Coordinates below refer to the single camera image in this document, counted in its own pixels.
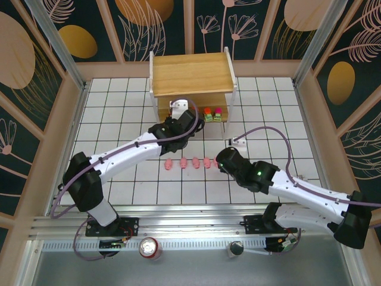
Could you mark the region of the green white electronics board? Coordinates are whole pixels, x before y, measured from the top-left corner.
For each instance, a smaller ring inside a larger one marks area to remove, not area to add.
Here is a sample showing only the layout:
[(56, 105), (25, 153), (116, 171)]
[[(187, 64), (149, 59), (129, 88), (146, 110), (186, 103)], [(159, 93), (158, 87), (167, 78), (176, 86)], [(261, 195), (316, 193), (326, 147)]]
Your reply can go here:
[(283, 248), (291, 247), (294, 244), (296, 244), (298, 241), (299, 241), (299, 238), (294, 234), (288, 234), (284, 238), (280, 238), (278, 240), (281, 247), (283, 247)]

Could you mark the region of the red soda can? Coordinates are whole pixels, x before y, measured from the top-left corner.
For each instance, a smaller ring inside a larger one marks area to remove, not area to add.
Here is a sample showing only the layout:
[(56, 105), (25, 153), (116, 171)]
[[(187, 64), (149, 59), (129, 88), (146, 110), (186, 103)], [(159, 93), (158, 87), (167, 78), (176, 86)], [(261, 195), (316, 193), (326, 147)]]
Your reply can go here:
[(139, 243), (139, 254), (145, 259), (158, 259), (163, 250), (161, 244), (152, 237), (146, 237)]

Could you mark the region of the black electronics board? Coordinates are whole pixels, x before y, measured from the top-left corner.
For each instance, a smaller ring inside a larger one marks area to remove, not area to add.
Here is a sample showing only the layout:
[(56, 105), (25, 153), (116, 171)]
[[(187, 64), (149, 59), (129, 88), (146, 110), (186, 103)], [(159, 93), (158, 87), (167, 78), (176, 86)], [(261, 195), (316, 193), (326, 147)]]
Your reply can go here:
[(100, 240), (99, 249), (120, 249), (126, 247), (128, 240)]

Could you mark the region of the wooden two-tier shelf white frame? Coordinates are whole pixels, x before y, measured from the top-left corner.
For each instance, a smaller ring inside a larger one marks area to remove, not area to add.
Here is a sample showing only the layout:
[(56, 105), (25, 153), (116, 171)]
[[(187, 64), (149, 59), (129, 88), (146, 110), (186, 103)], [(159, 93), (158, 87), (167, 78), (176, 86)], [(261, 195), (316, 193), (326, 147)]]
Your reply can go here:
[(157, 122), (170, 114), (170, 101), (185, 98), (201, 112), (221, 108), (221, 135), (227, 139), (237, 88), (227, 47), (206, 54), (149, 54), (149, 94)]

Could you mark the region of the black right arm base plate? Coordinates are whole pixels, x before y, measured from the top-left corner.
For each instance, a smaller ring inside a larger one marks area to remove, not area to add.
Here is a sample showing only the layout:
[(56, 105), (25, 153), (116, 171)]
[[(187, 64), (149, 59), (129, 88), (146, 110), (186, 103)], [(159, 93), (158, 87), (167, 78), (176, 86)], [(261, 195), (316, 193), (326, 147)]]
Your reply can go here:
[(298, 228), (286, 229), (280, 226), (274, 219), (263, 218), (263, 215), (248, 215), (243, 217), (240, 225), (244, 227), (246, 234), (262, 236), (282, 236), (288, 233), (297, 234)]

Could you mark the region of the aluminium mounting rail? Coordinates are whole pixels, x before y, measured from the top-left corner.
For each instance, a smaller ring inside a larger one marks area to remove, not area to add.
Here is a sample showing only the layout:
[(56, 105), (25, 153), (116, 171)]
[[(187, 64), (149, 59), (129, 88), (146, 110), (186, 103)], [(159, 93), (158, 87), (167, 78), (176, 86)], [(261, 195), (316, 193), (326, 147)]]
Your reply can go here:
[[(247, 215), (261, 215), (266, 204), (178, 204), (115, 206), (120, 217), (139, 218), (139, 237), (216, 238), (238, 237), (245, 231), (240, 222)], [(36, 216), (28, 232), (31, 240), (70, 239), (87, 219), (71, 209), (59, 219)]]

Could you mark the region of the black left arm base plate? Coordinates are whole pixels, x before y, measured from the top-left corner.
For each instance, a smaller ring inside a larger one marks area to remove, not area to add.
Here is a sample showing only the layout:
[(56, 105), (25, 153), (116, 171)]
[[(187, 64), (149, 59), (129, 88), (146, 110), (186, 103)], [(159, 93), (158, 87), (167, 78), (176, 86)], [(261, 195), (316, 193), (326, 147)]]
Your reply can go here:
[(139, 218), (118, 217), (108, 226), (101, 226), (97, 221), (87, 223), (86, 237), (133, 237), (138, 235)]

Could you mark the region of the aluminium frame post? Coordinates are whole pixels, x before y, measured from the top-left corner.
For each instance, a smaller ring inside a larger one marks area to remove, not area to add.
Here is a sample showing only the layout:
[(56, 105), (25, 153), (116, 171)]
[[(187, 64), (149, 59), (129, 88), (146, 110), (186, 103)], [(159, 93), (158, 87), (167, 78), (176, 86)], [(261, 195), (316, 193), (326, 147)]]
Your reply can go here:
[(336, 22), (345, 9), (347, 1), (348, 0), (343, 0), (343, 2), (341, 0), (332, 0), (293, 77), (293, 85), (295, 88), (301, 85), (307, 73), (310, 71), (324, 43), (335, 28)]
[(63, 63), (64, 67), (68, 71), (71, 78), (74, 80), (76, 86), (82, 91), (85, 89), (86, 81), (79, 72), (73, 57), (66, 48), (60, 34), (54, 23), (49, 18), (48, 13), (40, 0), (25, 0), (30, 12), (34, 15), (36, 21), (40, 25), (40, 28), (44, 32), (52, 44), (53, 49), (57, 53), (57, 56)]

